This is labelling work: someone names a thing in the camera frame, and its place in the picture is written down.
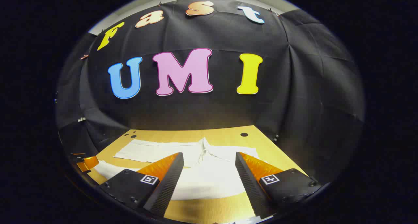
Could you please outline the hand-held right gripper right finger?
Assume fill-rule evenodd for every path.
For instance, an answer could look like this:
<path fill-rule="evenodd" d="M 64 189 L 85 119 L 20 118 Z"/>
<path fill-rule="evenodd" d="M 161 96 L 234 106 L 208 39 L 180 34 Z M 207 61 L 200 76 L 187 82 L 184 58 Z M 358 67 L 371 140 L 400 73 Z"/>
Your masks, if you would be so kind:
<path fill-rule="evenodd" d="M 322 185 L 298 169 L 278 169 L 243 152 L 235 166 L 256 216 L 288 215 L 299 209 Z"/>

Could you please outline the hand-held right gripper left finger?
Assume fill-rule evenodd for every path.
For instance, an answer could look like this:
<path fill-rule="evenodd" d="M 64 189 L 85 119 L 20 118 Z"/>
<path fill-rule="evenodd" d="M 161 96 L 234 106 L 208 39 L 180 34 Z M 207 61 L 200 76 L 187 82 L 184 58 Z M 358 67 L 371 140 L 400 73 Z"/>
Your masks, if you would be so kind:
<path fill-rule="evenodd" d="M 98 190 L 128 210 L 164 217 L 183 167 L 183 153 L 177 152 L 137 171 L 123 169 Z"/>

